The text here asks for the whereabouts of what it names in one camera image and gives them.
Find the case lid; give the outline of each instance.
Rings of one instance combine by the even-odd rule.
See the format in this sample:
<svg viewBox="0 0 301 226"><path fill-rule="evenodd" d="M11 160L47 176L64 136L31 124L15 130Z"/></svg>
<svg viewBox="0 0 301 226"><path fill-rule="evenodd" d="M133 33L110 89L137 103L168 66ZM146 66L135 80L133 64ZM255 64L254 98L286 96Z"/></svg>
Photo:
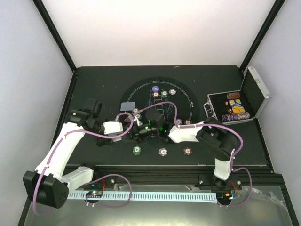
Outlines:
<svg viewBox="0 0 301 226"><path fill-rule="evenodd" d="M248 99L255 113L254 118L258 117L266 100L272 97L254 67L248 67L240 92Z"/></svg>

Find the stack of poker chips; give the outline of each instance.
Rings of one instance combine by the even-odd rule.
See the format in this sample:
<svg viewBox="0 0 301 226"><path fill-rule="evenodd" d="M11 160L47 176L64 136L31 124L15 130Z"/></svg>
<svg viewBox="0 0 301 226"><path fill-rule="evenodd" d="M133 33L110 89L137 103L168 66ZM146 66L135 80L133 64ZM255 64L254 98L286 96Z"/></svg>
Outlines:
<svg viewBox="0 0 301 226"><path fill-rule="evenodd" d="M222 121L223 122L237 121L237 120L249 119L249 118L250 118L249 112L243 112L238 114L224 114L222 116Z"/></svg>
<svg viewBox="0 0 301 226"><path fill-rule="evenodd" d="M239 98L240 98L240 93L238 93L238 92L227 94L228 100L235 100L235 99L239 99Z"/></svg>

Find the poker chip case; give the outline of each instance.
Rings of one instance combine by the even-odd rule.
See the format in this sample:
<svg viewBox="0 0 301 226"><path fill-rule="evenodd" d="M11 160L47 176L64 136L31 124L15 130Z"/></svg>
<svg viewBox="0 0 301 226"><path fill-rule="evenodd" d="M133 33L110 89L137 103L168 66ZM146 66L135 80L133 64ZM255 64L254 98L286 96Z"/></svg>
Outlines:
<svg viewBox="0 0 301 226"><path fill-rule="evenodd" d="M231 110L229 110L230 106L228 103L231 95L233 97L240 96L239 100L243 106L243 111L245 111L244 113L229 114ZM248 67L239 90L208 94L207 102L204 104L204 110L207 117L215 117L226 125L243 123L258 118L271 97L268 88L265 86L256 69L254 67ZM243 119L243 117L239 117L239 115L245 115L245 118L248 118Z"/></svg>

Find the white poker chip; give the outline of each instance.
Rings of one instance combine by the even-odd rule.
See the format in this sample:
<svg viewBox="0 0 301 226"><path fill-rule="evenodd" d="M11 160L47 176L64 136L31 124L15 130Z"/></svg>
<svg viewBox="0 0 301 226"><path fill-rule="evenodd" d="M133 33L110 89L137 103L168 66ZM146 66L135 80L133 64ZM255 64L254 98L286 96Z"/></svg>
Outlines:
<svg viewBox="0 0 301 226"><path fill-rule="evenodd" d="M169 91L169 94L170 94L170 95L174 95L176 92L177 92L177 91L175 91L174 89L171 89L171 90Z"/></svg>
<svg viewBox="0 0 301 226"><path fill-rule="evenodd" d="M132 111L133 113L137 113L139 111L138 108L134 108L134 110Z"/></svg>
<svg viewBox="0 0 301 226"><path fill-rule="evenodd" d="M135 152L139 152L140 151L140 147L134 147L134 151Z"/></svg>
<svg viewBox="0 0 301 226"><path fill-rule="evenodd" d="M177 125L181 125L182 124L182 120L181 119L176 119L175 122L177 123Z"/></svg>

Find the blue poker chip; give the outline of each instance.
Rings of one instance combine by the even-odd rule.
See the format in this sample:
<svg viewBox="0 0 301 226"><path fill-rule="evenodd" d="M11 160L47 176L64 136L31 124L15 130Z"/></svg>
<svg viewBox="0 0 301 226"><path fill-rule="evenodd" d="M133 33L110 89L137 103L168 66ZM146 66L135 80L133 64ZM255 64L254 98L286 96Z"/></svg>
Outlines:
<svg viewBox="0 0 301 226"><path fill-rule="evenodd" d="M166 150L165 148L161 148L161 149L159 150L159 155L161 155L161 156L166 156L166 155L167 155L167 150Z"/></svg>
<svg viewBox="0 0 301 226"><path fill-rule="evenodd" d="M151 90L152 90L153 92L159 92L160 88L159 88L159 86L153 86L153 87L151 88Z"/></svg>

